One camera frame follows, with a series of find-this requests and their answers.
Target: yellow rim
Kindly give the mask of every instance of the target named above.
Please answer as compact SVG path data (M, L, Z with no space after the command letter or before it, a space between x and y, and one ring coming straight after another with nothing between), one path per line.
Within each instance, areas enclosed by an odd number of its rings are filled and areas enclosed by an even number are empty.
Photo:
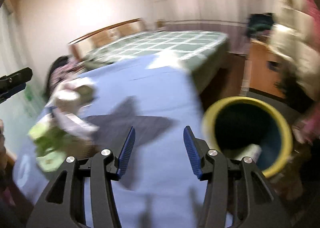
M276 173L280 172L287 163L287 159L292 152L292 135L287 121L274 107L272 107L270 104L267 104L266 102L250 97L235 96L219 100L215 104L213 104L205 112L202 121L203 133L206 136L208 146L210 147L210 149L216 149L218 151L221 151L215 139L214 128L212 128L212 126L215 125L215 121L219 112L224 107L232 105L234 103L247 103L256 105L264 111L266 111L267 113L269 113L271 117L275 120L281 135L281 149L273 165L262 172L266 178L272 177Z

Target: trash can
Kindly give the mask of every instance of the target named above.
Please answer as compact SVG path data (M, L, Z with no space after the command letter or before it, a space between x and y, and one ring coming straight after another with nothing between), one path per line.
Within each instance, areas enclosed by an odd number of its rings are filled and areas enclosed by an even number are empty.
M249 97L217 101L204 114L203 132L210 149L261 147L256 162L266 178L281 171L292 152L292 135L284 117L271 105Z

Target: clutter on table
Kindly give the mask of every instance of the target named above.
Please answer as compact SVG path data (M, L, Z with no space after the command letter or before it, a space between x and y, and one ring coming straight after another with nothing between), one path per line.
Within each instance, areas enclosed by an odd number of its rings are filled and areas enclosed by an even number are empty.
M90 104L95 86L88 77L60 83L46 105L49 113L30 130L37 163L44 172L57 170L67 156L83 159L92 151L92 135L99 128L77 116Z

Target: bed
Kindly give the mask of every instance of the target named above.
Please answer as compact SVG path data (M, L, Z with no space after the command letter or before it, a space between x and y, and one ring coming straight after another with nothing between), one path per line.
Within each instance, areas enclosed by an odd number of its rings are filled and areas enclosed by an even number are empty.
M190 76L169 66L148 69L156 59L146 55L84 73L96 82L98 93L82 116L99 124L98 118L106 115L109 140L126 124L136 128L127 172L113 182L122 227L191 228L197 223L206 182L192 172L183 129L190 125L195 136L203 138L203 112ZM33 204L51 177L37 167L34 149L28 140L13 169L14 182ZM84 207L87 226L92 227L89 182Z
M136 19L89 33L69 45L89 70L150 54L174 57L201 93L222 66L229 41L227 34L214 31L147 31L143 20Z

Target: wooden nightstand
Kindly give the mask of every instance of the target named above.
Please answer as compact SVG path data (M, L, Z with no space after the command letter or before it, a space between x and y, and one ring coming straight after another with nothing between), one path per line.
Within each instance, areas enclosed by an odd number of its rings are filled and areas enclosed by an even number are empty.
M250 91L282 101L284 94L274 85L280 74L268 68L272 54L262 42L251 41L250 52L244 67L244 78L240 95Z

